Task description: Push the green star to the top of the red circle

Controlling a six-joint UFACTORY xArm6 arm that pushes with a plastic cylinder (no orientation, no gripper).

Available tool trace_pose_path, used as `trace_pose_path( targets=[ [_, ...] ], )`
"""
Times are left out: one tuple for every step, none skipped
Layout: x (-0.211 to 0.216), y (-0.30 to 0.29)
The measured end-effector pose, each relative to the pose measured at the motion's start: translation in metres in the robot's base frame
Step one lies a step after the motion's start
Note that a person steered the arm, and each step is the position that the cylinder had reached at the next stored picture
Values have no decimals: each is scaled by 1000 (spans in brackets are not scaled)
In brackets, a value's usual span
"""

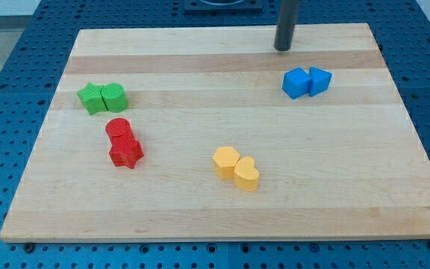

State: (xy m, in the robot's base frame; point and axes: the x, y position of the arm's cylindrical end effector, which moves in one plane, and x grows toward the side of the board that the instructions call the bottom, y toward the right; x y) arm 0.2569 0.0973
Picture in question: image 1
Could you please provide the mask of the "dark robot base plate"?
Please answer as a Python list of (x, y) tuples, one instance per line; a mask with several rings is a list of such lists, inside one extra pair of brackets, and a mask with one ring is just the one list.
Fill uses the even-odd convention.
[(225, 13), (264, 9), (262, 0), (182, 0), (185, 13)]

